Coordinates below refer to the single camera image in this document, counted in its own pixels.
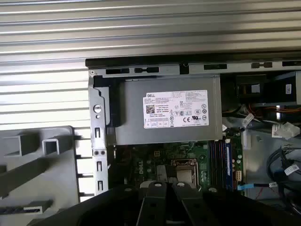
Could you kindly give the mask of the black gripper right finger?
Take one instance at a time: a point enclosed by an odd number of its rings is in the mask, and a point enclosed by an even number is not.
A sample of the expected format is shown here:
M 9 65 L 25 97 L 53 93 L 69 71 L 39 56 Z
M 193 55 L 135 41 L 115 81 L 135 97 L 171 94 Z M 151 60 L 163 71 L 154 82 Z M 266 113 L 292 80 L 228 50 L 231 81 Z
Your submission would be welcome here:
M 172 184 L 188 226 L 299 226 L 301 218 L 278 210 L 239 192 L 210 186 L 192 188 L 185 182 Z

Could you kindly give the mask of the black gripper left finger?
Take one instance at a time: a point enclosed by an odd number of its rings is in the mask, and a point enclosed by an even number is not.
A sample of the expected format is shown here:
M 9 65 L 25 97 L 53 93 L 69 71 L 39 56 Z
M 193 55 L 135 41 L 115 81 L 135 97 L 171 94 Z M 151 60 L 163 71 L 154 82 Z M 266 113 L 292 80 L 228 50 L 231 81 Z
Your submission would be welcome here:
M 37 226 L 163 226 L 167 184 L 151 182 L 146 195 L 121 185 L 35 223 Z

